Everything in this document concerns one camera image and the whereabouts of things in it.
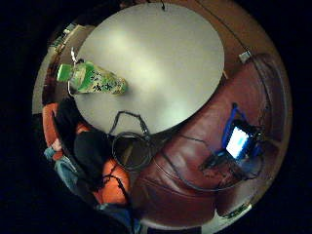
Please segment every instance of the wire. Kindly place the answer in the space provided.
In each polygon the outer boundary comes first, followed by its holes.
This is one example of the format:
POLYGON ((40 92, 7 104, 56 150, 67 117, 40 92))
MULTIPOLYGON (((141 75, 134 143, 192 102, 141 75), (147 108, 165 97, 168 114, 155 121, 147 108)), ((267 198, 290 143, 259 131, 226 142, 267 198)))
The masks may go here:
MULTIPOLYGON (((108 136, 110 136, 113 131, 116 129, 117 127, 117 124, 118 124, 118 121, 119 121, 119 118, 120 118, 120 115, 121 114, 128 114, 130 116, 133 116, 135 118, 137 118, 139 120, 139 124, 141 126, 141 129, 142 129, 142 132, 143 132, 143 135, 139 135, 139 134, 136 134, 136 133, 133 133, 133 132, 122 132, 120 133, 119 135, 117 135, 113 140, 112 140, 112 155, 113 155, 113 158, 116 160, 116 162, 123 168, 125 169, 126 171, 128 172, 137 172, 139 170, 142 170, 143 168, 145 168, 151 161, 152 159, 152 151, 153 151, 153 148, 156 148, 156 145, 151 141, 151 137, 150 137, 150 132, 148 131, 148 128, 145 124, 145 122, 143 121, 143 119, 140 117, 140 115, 138 114, 134 114, 132 112, 129 112, 129 111, 126 111, 126 110, 123 110, 123 111, 119 111, 115 117, 115 120, 114 120, 114 123, 113 123, 113 126, 111 128, 111 130, 109 131, 108 136), (139 163, 138 165, 134 166, 134 167, 127 167, 126 165, 124 165, 120 160, 119 158, 117 157, 117 154, 116 154, 116 150, 115 150, 115 145, 116 145, 116 141, 118 139, 120 139, 121 137, 124 137, 124 136, 131 136, 131 137, 135 137, 139 140, 141 140, 145 145, 146 145, 146 148, 148 149, 148 154, 147 156, 143 159, 143 161, 141 163, 139 163)), ((179 137, 184 137, 184 138, 187 138, 187 139, 190 139, 190 140, 195 140, 195 141, 199 141, 199 142, 202 142, 203 144, 205 144, 205 146, 207 147, 208 150, 211 151, 211 153, 215 156, 215 153, 213 150, 210 149, 209 145, 202 139, 198 139, 198 138, 194 138, 194 137, 190 137, 190 136, 184 136, 184 135, 178 135, 179 137)), ((231 185, 228 185, 226 187, 223 187, 223 188, 219 188, 219 187, 216 187, 216 188, 203 188, 203 187, 199 187, 197 185, 195 185, 194 183, 190 182, 189 180, 187 180, 186 178, 184 178, 184 176, 178 171, 178 169, 176 168, 176 166, 173 164, 173 162, 169 159, 168 155, 163 151, 163 149, 160 149, 159 151, 161 153, 161 155, 167 160, 167 162, 169 163, 169 165, 172 167, 172 169, 175 171, 176 175, 178 176, 179 179, 181 179, 186 185, 188 185, 189 187, 195 189, 195 190, 199 190, 199 191, 203 191, 203 192, 217 192, 217 191, 222 191, 222 190, 226 190, 226 189, 229 189, 229 188, 232 188, 232 187, 235 187, 237 185, 239 185, 241 182, 243 182, 243 180, 241 179, 239 182, 236 182, 234 184, 231 184, 231 185)), ((248 178, 246 175, 245 176, 240 176, 239 178, 248 178)))
MULTIPOLYGON (((235 37, 235 39, 239 42, 239 44, 243 47, 243 49, 247 52, 250 51, 250 49, 242 42, 242 40, 236 35, 236 33, 220 18, 218 17, 215 13, 213 13, 210 9, 208 9, 206 6, 204 6, 199 0, 195 0, 202 8, 204 8, 207 12, 209 12, 214 18, 216 18, 223 26, 226 27, 227 30, 229 30, 229 32, 235 37)), ((254 61, 253 55, 251 53, 249 53, 249 55, 251 56, 251 62, 253 63, 259 77, 260 77, 260 82, 262 84, 264 93, 265 93, 265 98, 267 101, 267 105, 265 106, 265 109, 271 108, 272 103, 271 103, 271 99, 269 98, 269 94, 267 91, 267 88, 264 84, 264 79, 262 76, 262 73, 260 72, 260 69, 258 67, 258 65, 256 64, 256 62, 254 61)))

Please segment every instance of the red leather couch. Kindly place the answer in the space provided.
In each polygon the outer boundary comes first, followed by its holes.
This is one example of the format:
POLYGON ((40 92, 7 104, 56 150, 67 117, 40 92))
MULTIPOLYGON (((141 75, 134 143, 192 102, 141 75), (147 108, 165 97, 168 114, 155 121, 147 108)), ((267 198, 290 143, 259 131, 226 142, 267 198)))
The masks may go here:
MULTIPOLYGON (((289 107, 279 70, 268 55, 257 55, 217 89, 214 96, 164 146, 164 152, 178 171, 194 184, 214 188, 218 184, 235 182, 225 168, 200 171, 199 167, 211 152, 201 142, 182 136, 202 139, 212 151, 221 147, 221 138, 232 103, 236 102, 252 125, 258 125, 263 110, 265 134, 276 140, 284 136, 289 107)), ((138 176, 132 189, 136 215, 147 226, 159 229, 182 229, 200 226, 219 215, 228 215, 248 204, 258 189, 273 176, 278 148, 267 143, 264 168, 258 178, 233 188, 202 192, 190 188, 179 179, 168 161, 157 153, 150 165, 138 176)))

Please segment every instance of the green tea bottle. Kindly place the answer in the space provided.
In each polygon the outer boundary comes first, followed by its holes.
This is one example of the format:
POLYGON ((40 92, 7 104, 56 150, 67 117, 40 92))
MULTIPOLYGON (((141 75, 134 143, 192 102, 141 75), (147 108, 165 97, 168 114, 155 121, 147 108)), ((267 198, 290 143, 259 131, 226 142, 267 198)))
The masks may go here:
POLYGON ((58 69, 58 81, 69 82, 76 94, 109 93, 121 95, 127 90, 127 81, 90 61, 75 65, 61 64, 58 69))

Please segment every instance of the glowing screen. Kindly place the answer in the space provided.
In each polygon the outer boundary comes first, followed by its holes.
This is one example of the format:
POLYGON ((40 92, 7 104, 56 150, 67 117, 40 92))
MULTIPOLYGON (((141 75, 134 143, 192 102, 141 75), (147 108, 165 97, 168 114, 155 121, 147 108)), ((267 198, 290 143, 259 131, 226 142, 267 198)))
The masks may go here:
POLYGON ((244 131, 235 127, 231 139, 228 141, 228 144, 226 146, 226 150, 234 158, 237 158, 240 155, 248 137, 249 136, 244 131))

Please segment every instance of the round table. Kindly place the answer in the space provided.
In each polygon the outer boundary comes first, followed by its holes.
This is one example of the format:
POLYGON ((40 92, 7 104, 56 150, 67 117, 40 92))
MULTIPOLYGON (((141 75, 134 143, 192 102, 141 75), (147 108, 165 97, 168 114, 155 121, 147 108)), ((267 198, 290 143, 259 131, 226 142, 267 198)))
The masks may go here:
MULTIPOLYGON (((151 134, 194 114, 214 93, 224 51, 217 32, 197 13, 174 4, 135 5, 104 20, 86 39, 78 58, 124 77, 121 96, 76 95, 78 109, 94 127, 108 132, 118 111, 140 114, 151 134)), ((123 115, 113 134, 140 132, 123 115)))

